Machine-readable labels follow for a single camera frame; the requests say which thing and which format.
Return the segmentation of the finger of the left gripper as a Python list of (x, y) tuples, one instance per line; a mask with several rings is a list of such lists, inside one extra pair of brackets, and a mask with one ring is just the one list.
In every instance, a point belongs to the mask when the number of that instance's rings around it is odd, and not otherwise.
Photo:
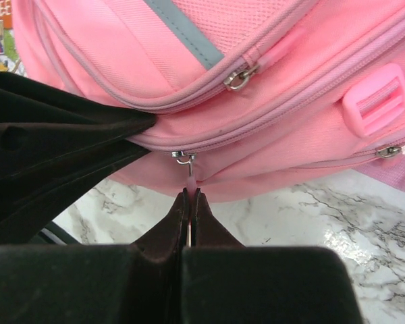
[(102, 105), (11, 72), (0, 72), (2, 149), (22, 148), (34, 131), (55, 146), (104, 148), (154, 125), (151, 113)]
[(0, 245), (27, 243), (101, 180), (148, 153), (119, 140), (0, 180)]

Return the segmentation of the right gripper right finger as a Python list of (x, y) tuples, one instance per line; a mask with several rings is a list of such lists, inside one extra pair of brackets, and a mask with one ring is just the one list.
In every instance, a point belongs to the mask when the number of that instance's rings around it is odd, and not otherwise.
[(362, 323), (346, 267), (318, 246), (245, 247), (196, 191), (182, 251), (183, 323)]

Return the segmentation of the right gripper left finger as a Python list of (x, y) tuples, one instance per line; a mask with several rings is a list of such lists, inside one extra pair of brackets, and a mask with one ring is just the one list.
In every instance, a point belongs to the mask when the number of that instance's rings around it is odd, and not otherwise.
[(0, 323), (179, 323), (188, 211), (132, 244), (0, 246)]

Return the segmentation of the pink student backpack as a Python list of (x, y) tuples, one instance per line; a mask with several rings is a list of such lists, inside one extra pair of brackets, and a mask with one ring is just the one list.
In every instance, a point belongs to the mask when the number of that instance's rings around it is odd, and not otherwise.
[(405, 191), (405, 1), (14, 1), (28, 76), (154, 113), (111, 179), (218, 202), (346, 169)]

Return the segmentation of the orange treehouse book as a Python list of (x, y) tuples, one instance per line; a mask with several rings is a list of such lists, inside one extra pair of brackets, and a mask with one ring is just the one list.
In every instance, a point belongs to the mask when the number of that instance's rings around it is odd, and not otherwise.
[(0, 1), (0, 72), (24, 74), (25, 69), (16, 51), (12, 3)]

